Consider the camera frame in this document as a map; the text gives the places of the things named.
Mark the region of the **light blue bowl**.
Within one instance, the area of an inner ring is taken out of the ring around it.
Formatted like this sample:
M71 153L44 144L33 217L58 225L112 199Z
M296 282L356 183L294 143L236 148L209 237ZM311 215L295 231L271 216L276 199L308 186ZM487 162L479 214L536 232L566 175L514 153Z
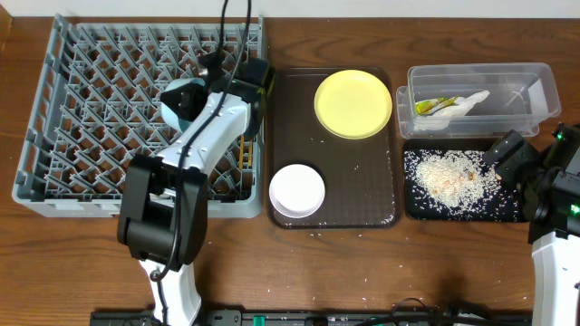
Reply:
M205 82L200 78L176 79L171 81L159 96L161 102L161 116L163 120L166 124L179 132L185 131L193 121L183 120L176 114L177 103L172 91L187 83L196 83L205 86Z

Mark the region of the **green orange snack wrapper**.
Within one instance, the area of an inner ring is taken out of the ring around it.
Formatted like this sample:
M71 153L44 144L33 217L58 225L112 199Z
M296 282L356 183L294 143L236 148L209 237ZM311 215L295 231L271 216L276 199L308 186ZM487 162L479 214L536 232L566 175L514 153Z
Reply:
M421 116L429 116L437 112L438 110L445 109L449 106L455 104L458 96L446 98L436 98L424 101L418 101L415 103L415 110Z

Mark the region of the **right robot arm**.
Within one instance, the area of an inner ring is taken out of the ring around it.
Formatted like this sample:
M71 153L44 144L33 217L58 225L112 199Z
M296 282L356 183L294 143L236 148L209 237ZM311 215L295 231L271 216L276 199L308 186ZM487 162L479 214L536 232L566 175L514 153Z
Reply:
M553 136L539 151L511 130L484 154L529 222L533 326L579 323L579 126L560 123Z

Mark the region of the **white napkin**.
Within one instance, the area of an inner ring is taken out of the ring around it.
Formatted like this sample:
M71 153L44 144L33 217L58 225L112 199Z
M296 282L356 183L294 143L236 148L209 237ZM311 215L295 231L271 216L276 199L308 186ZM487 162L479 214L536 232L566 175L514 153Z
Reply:
M452 120L466 116L477 104L484 101L489 94L489 91L480 91L473 93L467 98L458 96L454 105L438 110L432 115L421 116L417 113L419 117L414 122L413 128L417 131L446 129Z

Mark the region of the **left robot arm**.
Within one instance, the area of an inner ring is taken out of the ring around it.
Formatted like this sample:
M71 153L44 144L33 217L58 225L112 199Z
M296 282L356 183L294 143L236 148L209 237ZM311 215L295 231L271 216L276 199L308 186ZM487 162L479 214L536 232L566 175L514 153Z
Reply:
M205 76L171 81L159 96L164 122L180 136L130 161L121 200L117 239L148 274L162 325L198 317L193 262L208 230L208 178L236 139L260 131L275 79L265 59L238 62L229 76L215 54L200 60Z

